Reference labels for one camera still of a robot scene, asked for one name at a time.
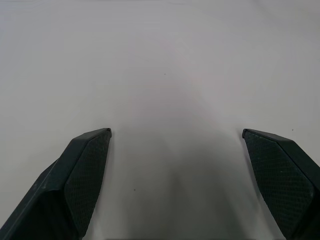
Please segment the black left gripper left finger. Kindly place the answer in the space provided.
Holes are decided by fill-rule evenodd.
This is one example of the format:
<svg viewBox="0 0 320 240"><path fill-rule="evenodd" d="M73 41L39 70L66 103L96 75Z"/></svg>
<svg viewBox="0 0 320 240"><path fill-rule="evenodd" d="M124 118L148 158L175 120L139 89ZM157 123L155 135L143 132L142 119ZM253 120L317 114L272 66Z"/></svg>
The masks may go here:
<svg viewBox="0 0 320 240"><path fill-rule="evenodd" d="M98 201L112 130L73 138L0 229L2 240L81 240Z"/></svg>

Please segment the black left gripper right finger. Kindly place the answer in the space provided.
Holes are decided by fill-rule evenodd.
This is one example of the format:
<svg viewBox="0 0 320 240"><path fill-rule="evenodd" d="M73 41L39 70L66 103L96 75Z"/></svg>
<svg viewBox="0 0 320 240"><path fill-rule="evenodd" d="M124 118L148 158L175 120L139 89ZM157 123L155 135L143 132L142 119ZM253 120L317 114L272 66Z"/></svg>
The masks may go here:
<svg viewBox="0 0 320 240"><path fill-rule="evenodd" d="M286 239L320 238L320 167L293 141L244 129L258 189Z"/></svg>

